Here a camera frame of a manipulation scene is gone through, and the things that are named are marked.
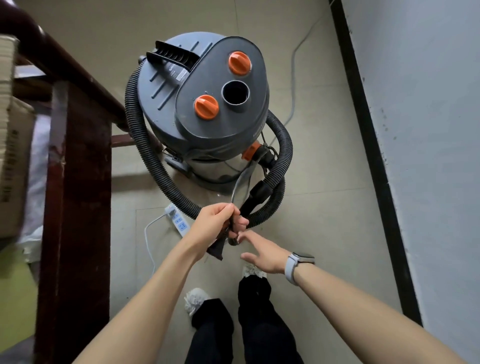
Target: leg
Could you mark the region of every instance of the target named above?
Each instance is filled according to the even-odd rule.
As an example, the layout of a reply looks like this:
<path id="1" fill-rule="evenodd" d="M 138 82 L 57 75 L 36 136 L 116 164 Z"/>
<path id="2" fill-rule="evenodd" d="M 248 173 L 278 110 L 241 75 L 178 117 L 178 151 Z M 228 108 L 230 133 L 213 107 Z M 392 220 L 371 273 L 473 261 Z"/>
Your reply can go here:
<path id="1" fill-rule="evenodd" d="M 270 302 L 267 278 L 250 275 L 239 284 L 239 322 L 245 361 L 255 363 L 303 363 L 295 338 Z"/>
<path id="2" fill-rule="evenodd" d="M 233 360 L 233 321 L 219 298 L 204 301 L 192 316 L 197 329 L 186 364 L 227 364 Z"/>

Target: round hole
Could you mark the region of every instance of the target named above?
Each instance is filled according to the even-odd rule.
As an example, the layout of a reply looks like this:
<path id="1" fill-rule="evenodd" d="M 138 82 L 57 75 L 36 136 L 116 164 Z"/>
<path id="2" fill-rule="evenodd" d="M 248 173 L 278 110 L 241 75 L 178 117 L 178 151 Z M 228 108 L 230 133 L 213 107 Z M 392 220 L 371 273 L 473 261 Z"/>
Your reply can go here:
<path id="1" fill-rule="evenodd" d="M 223 85 L 222 96 L 231 105 L 241 105 L 248 100 L 250 89 L 246 83 L 234 80 Z"/>

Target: white watch strap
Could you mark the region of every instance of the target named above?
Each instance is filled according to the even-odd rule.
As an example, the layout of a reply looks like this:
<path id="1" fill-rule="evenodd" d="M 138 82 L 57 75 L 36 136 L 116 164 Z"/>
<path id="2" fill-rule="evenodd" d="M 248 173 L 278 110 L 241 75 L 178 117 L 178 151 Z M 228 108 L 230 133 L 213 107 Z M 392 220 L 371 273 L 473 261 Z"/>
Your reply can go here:
<path id="1" fill-rule="evenodd" d="M 291 254 L 287 259 L 287 264 L 285 265 L 285 277 L 291 284 L 294 284 L 296 286 L 298 286 L 298 284 L 295 283 L 295 280 L 293 279 L 293 271 L 298 263 L 298 257 L 294 254 Z"/>

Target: wooden bed frame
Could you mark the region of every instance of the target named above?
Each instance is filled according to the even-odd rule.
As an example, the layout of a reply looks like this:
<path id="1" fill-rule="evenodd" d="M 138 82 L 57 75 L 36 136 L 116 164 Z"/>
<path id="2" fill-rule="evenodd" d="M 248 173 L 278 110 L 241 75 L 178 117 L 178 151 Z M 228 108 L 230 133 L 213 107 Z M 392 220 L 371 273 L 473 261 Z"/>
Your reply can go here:
<path id="1" fill-rule="evenodd" d="M 34 361 L 71 363 L 109 320 L 111 148 L 133 140 L 111 136 L 112 123 L 128 133 L 123 105 L 11 0 L 0 34 L 51 85 Z"/>

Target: person's left arm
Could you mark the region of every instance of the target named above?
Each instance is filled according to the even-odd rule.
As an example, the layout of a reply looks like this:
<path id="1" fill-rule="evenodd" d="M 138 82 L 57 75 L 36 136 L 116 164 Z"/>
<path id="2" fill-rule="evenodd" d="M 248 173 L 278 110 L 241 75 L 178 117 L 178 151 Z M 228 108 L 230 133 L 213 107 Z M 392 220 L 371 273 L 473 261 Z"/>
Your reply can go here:
<path id="1" fill-rule="evenodd" d="M 103 328 L 74 361 L 81 363 L 153 363 L 191 267 L 205 254 L 231 216 L 235 231 L 248 220 L 233 204 L 202 208 L 189 233 L 130 302 Z"/>

